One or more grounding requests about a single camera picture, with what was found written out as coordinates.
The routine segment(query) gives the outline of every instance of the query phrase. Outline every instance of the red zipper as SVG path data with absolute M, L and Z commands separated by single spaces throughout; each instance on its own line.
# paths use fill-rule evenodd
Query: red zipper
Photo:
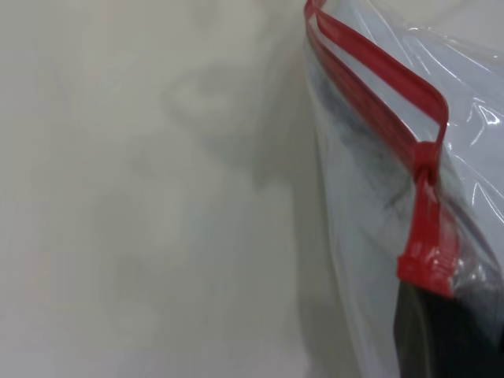
M 441 295 L 453 296 L 451 279 L 459 255 L 457 227 L 441 205 L 437 191 L 439 158 L 448 124 L 444 97 L 354 29 L 326 14 L 325 0 L 307 0 L 308 40 L 331 81 L 356 112 L 395 152 L 416 183 L 417 193 L 409 240 L 398 259 L 398 278 Z M 394 112 L 319 38 L 310 19 L 316 17 L 321 33 L 360 61 L 402 97 L 439 125 L 435 142 L 418 142 Z

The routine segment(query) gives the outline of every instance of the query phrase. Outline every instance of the dark fabric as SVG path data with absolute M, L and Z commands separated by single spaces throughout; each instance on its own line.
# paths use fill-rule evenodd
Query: dark fabric
M 402 378 L 503 378 L 501 349 L 459 302 L 401 284 L 395 343 Z

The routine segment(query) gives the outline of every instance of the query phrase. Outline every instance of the transparent plastic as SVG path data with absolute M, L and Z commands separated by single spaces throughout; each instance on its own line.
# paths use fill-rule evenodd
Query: transparent plastic
M 322 2 L 309 3 L 322 6 Z M 504 65 L 500 52 L 488 49 L 500 47 L 488 25 L 464 28 L 463 24 L 481 23 L 483 11 L 489 15 L 487 20 L 494 20 L 493 13 L 502 5 L 442 3 L 341 0 L 326 4 L 324 11 L 432 84 L 446 99 L 450 117 L 435 186 L 440 214 L 435 228 L 441 236 L 437 247 L 424 255 L 429 261 L 409 259 L 411 277 L 414 284 L 465 303 L 485 335 L 497 343 L 504 325 Z M 418 11 L 408 11 L 408 6 Z M 406 19 L 405 13 L 413 17 Z M 462 25 L 465 39 L 468 29 L 477 30 L 471 34 L 472 44 L 453 37 L 457 24 Z M 436 122 L 331 41 L 316 17 L 308 19 L 307 28 L 313 28 L 317 38 L 399 118 L 415 140 L 436 139 Z M 317 114 L 332 256 L 350 333 L 364 377 L 399 376 L 393 340 L 396 272 L 398 258 L 401 261 L 405 250 L 414 247 L 412 224 L 422 210 L 418 205 L 421 186 L 414 169 L 404 163 L 410 158 L 407 148 L 402 154 L 394 141 L 391 146 L 383 132 L 369 125 L 335 85 L 319 54 L 309 40 L 309 87 Z M 445 253 L 443 246 L 456 254 Z M 436 268 L 443 264 L 446 275 Z M 415 277 L 423 268 L 427 273 Z M 435 281 L 440 277 L 442 283 L 448 277 L 446 287 Z

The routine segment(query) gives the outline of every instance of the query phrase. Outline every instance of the clear plastic bag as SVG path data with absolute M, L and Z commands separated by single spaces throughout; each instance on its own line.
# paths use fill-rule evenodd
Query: clear plastic bag
M 498 53 L 407 24 L 382 2 L 323 5 L 309 0 L 305 8 L 308 77 L 332 256 L 363 375 L 399 376 L 392 331 L 399 279 L 457 298 L 497 343 L 504 325 Z

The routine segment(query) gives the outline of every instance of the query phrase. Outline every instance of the plastic bag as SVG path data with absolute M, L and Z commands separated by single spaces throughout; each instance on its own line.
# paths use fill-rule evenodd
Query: plastic bag
M 399 279 L 504 325 L 504 71 L 378 1 L 305 7 L 332 256 L 361 370 L 399 376 Z

